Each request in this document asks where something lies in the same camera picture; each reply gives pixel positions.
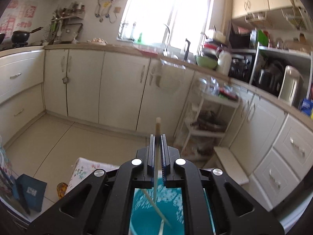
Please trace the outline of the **bamboo chopstick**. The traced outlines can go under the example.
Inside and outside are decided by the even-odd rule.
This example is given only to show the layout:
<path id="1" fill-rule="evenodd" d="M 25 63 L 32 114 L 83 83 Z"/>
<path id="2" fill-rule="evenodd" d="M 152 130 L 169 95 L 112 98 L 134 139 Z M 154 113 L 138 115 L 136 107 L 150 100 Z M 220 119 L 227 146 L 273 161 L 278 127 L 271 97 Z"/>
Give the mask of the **bamboo chopstick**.
<path id="1" fill-rule="evenodd" d="M 160 229 L 158 235 L 163 235 L 163 229 L 164 229 L 165 222 L 161 220 Z"/>
<path id="2" fill-rule="evenodd" d="M 141 191 L 143 192 L 143 194 L 145 195 L 145 197 L 148 199 L 148 201 L 150 202 L 150 204 L 152 205 L 152 207 L 155 209 L 155 211 L 157 212 L 157 214 L 160 216 L 160 218 L 169 226 L 171 227 L 171 224 L 169 223 L 169 221 L 166 219 L 166 217 L 163 215 L 163 213 L 160 211 L 160 209 L 157 207 L 156 203 L 154 203 L 154 201 L 152 200 L 152 198 L 150 197 L 150 195 L 148 194 L 148 191 L 146 189 L 141 189 Z"/>
<path id="3" fill-rule="evenodd" d="M 157 180 L 158 180 L 158 166 L 160 163 L 160 137 L 161 137 L 161 118 L 156 118 L 156 132 L 155 132 L 155 155 L 154 155 L 154 190 L 153 190 L 153 201 L 157 201 Z"/>

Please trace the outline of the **kitchen faucet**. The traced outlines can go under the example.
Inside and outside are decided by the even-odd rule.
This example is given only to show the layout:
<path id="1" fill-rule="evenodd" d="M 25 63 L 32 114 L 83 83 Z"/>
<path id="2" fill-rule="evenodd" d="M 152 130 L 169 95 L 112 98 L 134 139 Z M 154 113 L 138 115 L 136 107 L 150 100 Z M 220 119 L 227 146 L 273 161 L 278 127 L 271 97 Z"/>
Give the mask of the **kitchen faucet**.
<path id="1" fill-rule="evenodd" d="M 167 29 L 166 37 L 165 37 L 165 45 L 163 50 L 163 56 L 168 56 L 168 45 L 170 39 L 170 28 L 167 24 L 165 24 L 165 28 Z"/>

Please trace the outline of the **small white wooden stool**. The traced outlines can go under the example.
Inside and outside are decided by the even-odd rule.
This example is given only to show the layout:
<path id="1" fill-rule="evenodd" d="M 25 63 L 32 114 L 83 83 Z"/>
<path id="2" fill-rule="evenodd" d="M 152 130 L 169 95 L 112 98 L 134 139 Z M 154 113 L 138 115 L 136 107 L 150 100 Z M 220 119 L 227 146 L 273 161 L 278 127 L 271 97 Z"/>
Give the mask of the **small white wooden stool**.
<path id="1" fill-rule="evenodd" d="M 244 172 L 243 168 L 233 155 L 233 153 L 226 147 L 214 147 L 214 152 L 221 163 L 223 170 L 239 185 L 249 183 L 249 178 Z"/>

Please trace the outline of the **pan on rack shelf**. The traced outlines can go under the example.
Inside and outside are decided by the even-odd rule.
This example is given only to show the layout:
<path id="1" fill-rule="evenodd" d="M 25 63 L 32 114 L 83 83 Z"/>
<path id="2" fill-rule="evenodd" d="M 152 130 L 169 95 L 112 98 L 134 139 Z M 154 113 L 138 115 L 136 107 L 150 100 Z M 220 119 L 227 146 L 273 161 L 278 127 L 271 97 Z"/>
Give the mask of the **pan on rack shelf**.
<path id="1" fill-rule="evenodd" d="M 197 120 L 191 123 L 191 127 L 197 130 L 209 132 L 225 132 L 227 125 L 223 121 L 219 121 L 215 116 L 199 114 Z"/>

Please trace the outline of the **white storage rack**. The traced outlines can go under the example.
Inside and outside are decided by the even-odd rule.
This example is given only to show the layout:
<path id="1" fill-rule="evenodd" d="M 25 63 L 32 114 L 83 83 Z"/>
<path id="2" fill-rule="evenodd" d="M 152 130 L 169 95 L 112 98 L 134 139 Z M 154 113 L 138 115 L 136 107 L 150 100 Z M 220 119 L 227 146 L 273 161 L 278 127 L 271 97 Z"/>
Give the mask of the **white storage rack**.
<path id="1" fill-rule="evenodd" d="M 204 162 L 222 142 L 241 104 L 239 93 L 210 76 L 192 83 L 183 114 L 175 132 L 174 147 L 182 157 Z"/>

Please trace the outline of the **floral tablecloth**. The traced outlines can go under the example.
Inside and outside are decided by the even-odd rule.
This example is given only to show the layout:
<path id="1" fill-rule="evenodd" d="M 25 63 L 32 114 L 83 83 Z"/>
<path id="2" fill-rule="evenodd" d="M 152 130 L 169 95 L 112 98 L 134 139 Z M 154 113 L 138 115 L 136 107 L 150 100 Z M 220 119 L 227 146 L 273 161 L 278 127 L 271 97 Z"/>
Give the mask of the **floral tablecloth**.
<path id="1" fill-rule="evenodd" d="M 76 187 L 82 180 L 88 177 L 97 169 L 103 169 L 105 171 L 112 171 L 118 169 L 118 165 L 101 163 L 91 161 L 85 158 L 78 158 L 74 164 L 73 172 L 69 184 L 67 186 L 66 194 L 69 193 L 74 187 Z"/>

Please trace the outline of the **colourful floral slipper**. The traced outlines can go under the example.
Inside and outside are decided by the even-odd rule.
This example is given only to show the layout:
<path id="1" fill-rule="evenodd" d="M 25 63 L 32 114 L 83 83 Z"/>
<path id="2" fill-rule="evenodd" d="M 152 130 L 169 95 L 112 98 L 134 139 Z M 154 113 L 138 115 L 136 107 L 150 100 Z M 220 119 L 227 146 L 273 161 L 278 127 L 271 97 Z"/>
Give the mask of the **colourful floral slipper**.
<path id="1" fill-rule="evenodd" d="M 57 195 L 59 199 L 62 199 L 65 196 L 67 187 L 68 185 L 66 183 L 59 183 L 57 185 L 56 190 L 57 190 Z"/>

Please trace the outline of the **green bowl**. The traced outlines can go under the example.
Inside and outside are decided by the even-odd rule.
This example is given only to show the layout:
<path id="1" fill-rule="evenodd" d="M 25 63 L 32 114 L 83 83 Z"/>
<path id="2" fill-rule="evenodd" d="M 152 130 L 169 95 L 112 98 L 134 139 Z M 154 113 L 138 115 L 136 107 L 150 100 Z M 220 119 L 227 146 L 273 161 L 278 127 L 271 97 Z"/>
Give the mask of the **green bowl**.
<path id="1" fill-rule="evenodd" d="M 207 56 L 200 56 L 200 55 L 196 56 L 196 62 L 198 66 L 211 69 L 211 70 L 214 70 L 218 65 L 215 59 L 212 59 Z"/>

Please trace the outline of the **white thermos jug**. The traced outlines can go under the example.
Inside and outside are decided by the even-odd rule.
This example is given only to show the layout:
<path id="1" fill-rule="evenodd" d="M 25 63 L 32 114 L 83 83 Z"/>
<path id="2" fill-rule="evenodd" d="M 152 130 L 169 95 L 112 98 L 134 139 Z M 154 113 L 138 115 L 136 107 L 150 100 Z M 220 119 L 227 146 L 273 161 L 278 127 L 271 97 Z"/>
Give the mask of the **white thermos jug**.
<path id="1" fill-rule="evenodd" d="M 216 71 L 228 76 L 232 63 L 231 54 L 223 49 L 216 51 L 216 57 L 218 58 L 218 65 Z"/>

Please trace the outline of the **blue dustpan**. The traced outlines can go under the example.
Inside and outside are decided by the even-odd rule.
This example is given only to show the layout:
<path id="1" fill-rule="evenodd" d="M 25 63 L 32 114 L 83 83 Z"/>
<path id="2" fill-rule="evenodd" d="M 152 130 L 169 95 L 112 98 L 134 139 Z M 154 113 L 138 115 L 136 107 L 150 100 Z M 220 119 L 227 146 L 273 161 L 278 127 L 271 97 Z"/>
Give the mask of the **blue dustpan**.
<path id="1" fill-rule="evenodd" d="M 42 211 L 43 198 L 47 183 L 26 174 L 23 174 L 15 181 L 18 200 L 27 214 L 30 211 Z"/>

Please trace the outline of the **black toaster oven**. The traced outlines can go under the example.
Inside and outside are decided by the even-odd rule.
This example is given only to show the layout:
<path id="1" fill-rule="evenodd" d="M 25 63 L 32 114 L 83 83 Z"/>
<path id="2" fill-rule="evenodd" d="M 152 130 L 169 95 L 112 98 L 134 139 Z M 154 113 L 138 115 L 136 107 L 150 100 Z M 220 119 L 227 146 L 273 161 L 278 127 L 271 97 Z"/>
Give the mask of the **black toaster oven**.
<path id="1" fill-rule="evenodd" d="M 249 83 L 253 71 L 254 54 L 232 54 L 228 77 Z"/>

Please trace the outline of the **white electric kettle pot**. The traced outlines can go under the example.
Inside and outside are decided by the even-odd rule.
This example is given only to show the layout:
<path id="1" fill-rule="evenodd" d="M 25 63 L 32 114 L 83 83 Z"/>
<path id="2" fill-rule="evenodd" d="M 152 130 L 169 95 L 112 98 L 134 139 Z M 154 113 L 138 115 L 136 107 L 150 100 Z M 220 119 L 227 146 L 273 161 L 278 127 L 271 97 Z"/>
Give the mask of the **white electric kettle pot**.
<path id="1" fill-rule="evenodd" d="M 286 66 L 279 99 L 297 108 L 300 102 L 302 86 L 303 77 L 299 71 L 290 65 Z"/>

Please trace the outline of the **black frying pan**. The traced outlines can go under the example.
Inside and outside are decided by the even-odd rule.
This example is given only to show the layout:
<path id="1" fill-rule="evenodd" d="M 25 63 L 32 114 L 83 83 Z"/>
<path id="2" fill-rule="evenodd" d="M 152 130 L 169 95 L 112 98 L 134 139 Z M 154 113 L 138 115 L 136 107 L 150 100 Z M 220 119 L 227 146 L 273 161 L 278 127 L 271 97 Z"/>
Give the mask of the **black frying pan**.
<path id="1" fill-rule="evenodd" d="M 38 27 L 36 29 L 33 29 L 32 31 L 22 31 L 22 30 L 14 31 L 11 37 L 12 46 L 13 47 L 26 46 L 28 44 L 27 41 L 30 35 L 42 29 L 43 27 Z"/>

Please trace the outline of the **wall utensil rack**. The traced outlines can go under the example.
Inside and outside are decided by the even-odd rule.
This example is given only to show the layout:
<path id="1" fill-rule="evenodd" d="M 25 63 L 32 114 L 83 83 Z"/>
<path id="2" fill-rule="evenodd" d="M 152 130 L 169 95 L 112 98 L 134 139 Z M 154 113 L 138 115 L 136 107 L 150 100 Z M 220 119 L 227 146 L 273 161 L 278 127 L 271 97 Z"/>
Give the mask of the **wall utensil rack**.
<path id="1" fill-rule="evenodd" d="M 73 2 L 69 7 L 59 7 L 53 12 L 47 37 L 49 44 L 76 42 L 83 29 L 85 6 Z"/>

